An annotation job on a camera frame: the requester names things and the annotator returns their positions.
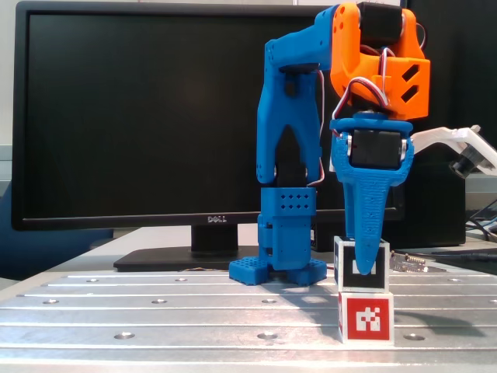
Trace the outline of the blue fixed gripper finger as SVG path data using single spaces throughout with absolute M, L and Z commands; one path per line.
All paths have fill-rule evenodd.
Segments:
M 346 236 L 355 237 L 353 185 L 351 183 L 349 152 L 352 144 L 350 134 L 340 134 L 332 139 L 331 161 L 338 181 L 342 184 L 345 201 Z

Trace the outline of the blue gripper body black servo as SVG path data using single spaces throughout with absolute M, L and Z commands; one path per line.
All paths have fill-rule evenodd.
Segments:
M 363 169 L 399 169 L 408 155 L 412 124 L 385 118 L 345 118 L 331 121 L 332 164 Z

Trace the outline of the blue tapered moving gripper finger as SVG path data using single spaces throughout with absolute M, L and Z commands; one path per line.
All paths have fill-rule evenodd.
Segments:
M 413 160 L 412 142 L 399 169 L 363 169 L 351 167 L 353 185 L 356 266 L 362 275 L 372 270 L 380 248 L 384 209 L 389 190 L 404 183 Z

